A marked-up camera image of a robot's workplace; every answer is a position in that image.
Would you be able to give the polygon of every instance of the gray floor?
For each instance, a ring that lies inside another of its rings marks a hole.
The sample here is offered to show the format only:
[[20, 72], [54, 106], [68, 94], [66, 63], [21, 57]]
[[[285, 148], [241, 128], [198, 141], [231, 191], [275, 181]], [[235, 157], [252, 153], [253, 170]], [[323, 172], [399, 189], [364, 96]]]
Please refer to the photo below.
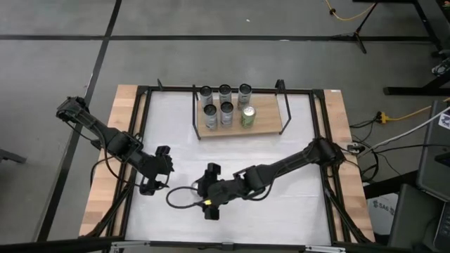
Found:
[[[113, 0], [0, 1], [0, 34], [104, 34]], [[343, 17], [368, 4], [331, 1]], [[423, 5], [438, 34], [447, 25], [433, 1]], [[351, 32], [361, 19], [340, 22], [324, 1], [124, 1], [113, 34], [263, 34], [333, 35]], [[426, 35], [413, 6], [380, 4], [362, 35]], [[0, 148], [28, 157], [27, 164], [0, 164], [0, 244], [33, 240], [54, 182], [70, 129], [57, 120], [56, 107], [66, 96], [83, 96], [100, 41], [0, 41]], [[118, 84], [234, 86], [247, 82], [270, 87], [284, 79], [288, 88], [341, 89], [349, 123], [377, 111], [391, 117], [425, 107], [431, 97], [384, 96], [384, 86], [422, 86], [433, 78], [429, 44], [355, 44], [291, 41], [112, 41], [106, 52], [90, 105], [106, 121]], [[420, 124], [417, 117], [375, 125], [371, 144]], [[368, 129], [353, 131], [364, 136]], [[392, 144], [423, 141], [423, 131]], [[420, 149], [387, 154], [405, 173], [418, 166]], [[81, 140], [75, 153], [50, 239], [75, 238], [89, 194], [89, 170], [98, 151]], [[361, 167], [372, 157], [359, 160]], [[377, 181], [395, 176], [382, 161]]]

